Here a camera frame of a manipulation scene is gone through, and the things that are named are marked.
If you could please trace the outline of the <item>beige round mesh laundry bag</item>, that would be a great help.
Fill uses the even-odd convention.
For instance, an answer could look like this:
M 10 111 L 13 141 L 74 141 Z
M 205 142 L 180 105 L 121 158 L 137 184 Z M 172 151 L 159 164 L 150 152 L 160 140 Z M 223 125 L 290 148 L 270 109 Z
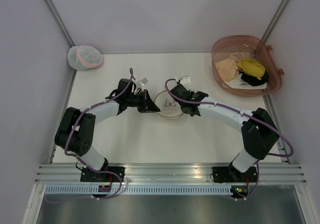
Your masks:
M 180 105 L 172 98 L 167 90 L 160 91 L 153 101 L 160 109 L 155 115 L 162 120 L 174 121 L 184 116 Z

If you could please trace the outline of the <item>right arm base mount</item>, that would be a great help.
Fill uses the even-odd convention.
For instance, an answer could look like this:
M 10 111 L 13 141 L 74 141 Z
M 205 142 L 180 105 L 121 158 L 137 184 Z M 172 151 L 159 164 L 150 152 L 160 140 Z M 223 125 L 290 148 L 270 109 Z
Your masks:
M 239 153 L 228 165 L 213 166 L 209 178 L 213 183 L 253 183 L 258 180 L 259 160 Z

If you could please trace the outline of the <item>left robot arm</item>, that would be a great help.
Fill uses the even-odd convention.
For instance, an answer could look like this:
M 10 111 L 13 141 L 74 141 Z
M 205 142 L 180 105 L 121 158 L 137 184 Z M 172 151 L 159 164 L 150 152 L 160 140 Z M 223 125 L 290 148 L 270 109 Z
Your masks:
M 69 107 L 65 110 L 55 134 L 55 145 L 67 156 L 73 156 L 92 171 L 99 182 L 108 179 L 109 164 L 93 147 L 95 126 L 102 121 L 120 115 L 128 107 L 139 113 L 157 113 L 160 108 L 151 99 L 148 90 L 135 92 L 136 84 L 130 79 L 121 79 L 118 87 L 104 101 L 85 109 Z

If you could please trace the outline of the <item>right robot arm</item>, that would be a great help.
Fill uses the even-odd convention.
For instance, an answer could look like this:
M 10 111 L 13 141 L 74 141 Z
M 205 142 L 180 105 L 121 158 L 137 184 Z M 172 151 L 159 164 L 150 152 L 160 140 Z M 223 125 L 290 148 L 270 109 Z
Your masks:
M 212 118 L 241 133 L 244 147 L 228 169 L 233 181 L 242 180 L 252 165 L 265 159 L 279 139 L 273 120 L 263 108 L 250 111 L 228 106 L 207 93 L 187 90 L 182 84 L 171 89 L 170 95 L 180 104 L 183 113 Z

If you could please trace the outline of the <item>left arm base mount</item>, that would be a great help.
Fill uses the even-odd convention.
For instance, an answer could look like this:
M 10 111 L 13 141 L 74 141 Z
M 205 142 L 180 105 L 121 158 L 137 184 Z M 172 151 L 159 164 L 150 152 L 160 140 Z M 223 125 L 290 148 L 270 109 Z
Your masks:
M 123 166 L 109 166 L 108 161 L 105 159 L 101 171 L 109 171 L 117 174 L 121 181 L 124 180 L 125 168 Z M 97 173 L 88 168 L 79 167 L 78 161 L 75 164 L 75 167 L 81 171 L 81 182 L 117 182 L 120 183 L 119 179 L 111 173 Z

